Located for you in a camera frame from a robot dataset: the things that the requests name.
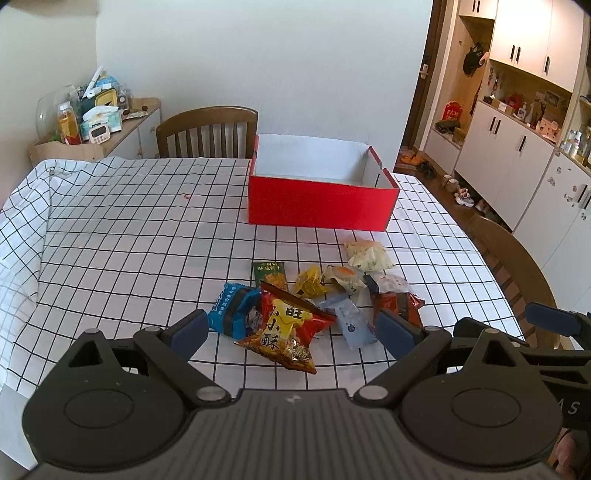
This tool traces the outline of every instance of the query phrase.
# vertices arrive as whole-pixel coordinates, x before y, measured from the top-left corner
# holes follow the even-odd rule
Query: black grid pattern
[[[146,325],[174,323],[197,306],[209,311],[227,281],[254,283],[253,260],[285,261],[293,284],[313,264],[346,262],[342,245],[351,238],[385,245],[397,265],[391,271],[426,300],[425,325],[451,329],[472,316],[520,336],[480,253],[415,178],[394,176],[402,191],[386,232],[250,225],[248,164],[205,158],[40,164],[3,211],[6,383],[29,397],[87,328],[124,338]],[[367,291],[354,300],[371,314]],[[350,351],[336,326],[311,351],[316,375],[278,368],[210,332],[191,364],[232,394],[242,387],[353,393],[394,361],[380,343]]]

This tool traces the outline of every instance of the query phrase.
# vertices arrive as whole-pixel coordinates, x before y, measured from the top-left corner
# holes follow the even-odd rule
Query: chair backrest
[[[468,223],[468,235],[501,287],[525,340],[531,346],[556,348],[558,334],[536,328],[525,318],[525,306],[532,301],[556,307],[550,286],[531,255],[507,230],[479,215]]]
[[[187,157],[192,158],[193,143],[191,141],[192,129],[197,131],[197,153],[198,157],[208,158],[240,158],[238,152],[238,124],[246,124],[245,156],[252,158],[255,148],[256,125],[258,123],[258,112],[241,106],[210,106],[197,108],[174,115],[162,122],[156,129],[158,141],[158,153],[160,158],[170,158],[168,151],[168,138],[174,135],[174,146],[176,157],[182,157],[179,133],[185,133],[187,145]],[[220,155],[216,151],[215,127],[219,128]],[[226,139],[226,125],[232,129],[232,150],[228,149]],[[202,127],[209,127],[209,149],[204,149]]]

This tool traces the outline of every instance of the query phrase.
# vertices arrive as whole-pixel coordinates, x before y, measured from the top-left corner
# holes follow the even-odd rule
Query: red box
[[[400,188],[368,145],[260,135],[248,186],[248,222],[384,231]]]

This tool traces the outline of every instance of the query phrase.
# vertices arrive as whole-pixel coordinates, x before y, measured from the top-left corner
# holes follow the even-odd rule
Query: plastic bottle
[[[61,138],[66,145],[80,145],[82,143],[76,114],[70,102],[62,103],[59,106],[57,122],[60,126]]]

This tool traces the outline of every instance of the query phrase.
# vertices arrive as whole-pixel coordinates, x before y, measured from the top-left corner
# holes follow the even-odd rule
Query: door handle
[[[587,187],[589,187],[589,185],[585,184],[585,186],[583,187],[583,191],[581,192],[581,196],[577,200],[577,203],[581,203],[581,200],[583,200],[583,195],[585,195],[585,192],[587,191]]]

